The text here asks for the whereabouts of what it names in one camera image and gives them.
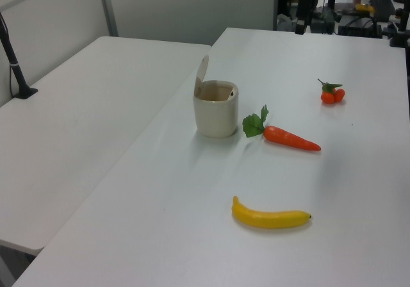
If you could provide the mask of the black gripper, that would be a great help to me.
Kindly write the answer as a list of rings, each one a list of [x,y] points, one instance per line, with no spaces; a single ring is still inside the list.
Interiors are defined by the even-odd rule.
[[[306,32],[307,24],[311,23],[317,3],[318,0],[299,0],[296,12],[298,21],[295,25],[295,34],[303,35]]]

